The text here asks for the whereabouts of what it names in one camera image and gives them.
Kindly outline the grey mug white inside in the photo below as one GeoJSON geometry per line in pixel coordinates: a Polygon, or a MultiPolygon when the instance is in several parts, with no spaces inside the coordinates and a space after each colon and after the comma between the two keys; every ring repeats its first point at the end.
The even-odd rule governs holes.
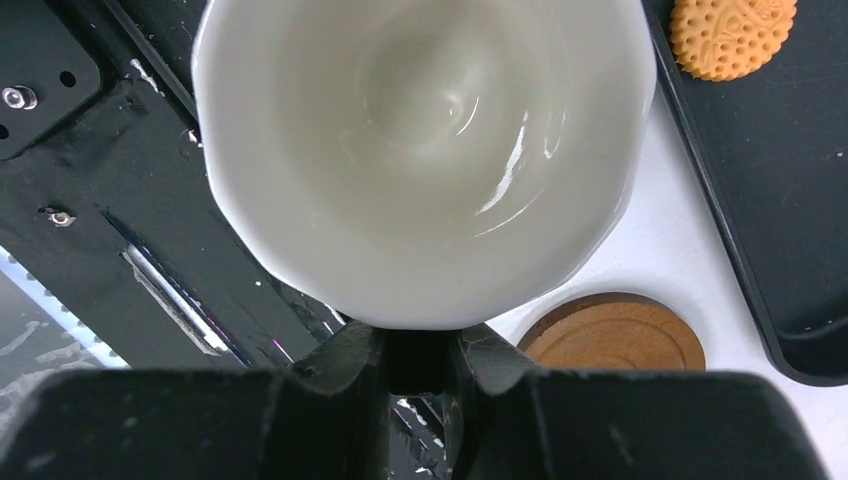
{"type": "Polygon", "coordinates": [[[564,284],[626,208],[656,85],[638,1],[211,1],[191,74],[212,197],[274,278],[400,337],[564,284]]]}

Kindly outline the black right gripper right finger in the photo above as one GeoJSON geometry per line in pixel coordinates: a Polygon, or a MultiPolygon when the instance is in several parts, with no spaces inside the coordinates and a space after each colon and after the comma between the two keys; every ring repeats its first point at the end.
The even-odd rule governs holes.
{"type": "Polygon", "coordinates": [[[822,479],[784,396],[737,372],[553,370],[486,325],[446,337],[455,479],[822,479]]]}

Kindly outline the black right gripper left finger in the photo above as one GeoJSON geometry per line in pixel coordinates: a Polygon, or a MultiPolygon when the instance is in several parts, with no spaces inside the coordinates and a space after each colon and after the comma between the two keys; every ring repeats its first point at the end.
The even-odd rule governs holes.
{"type": "Polygon", "coordinates": [[[378,479],[387,336],[353,322],[287,369],[65,370],[1,442],[5,479],[378,479]]]}

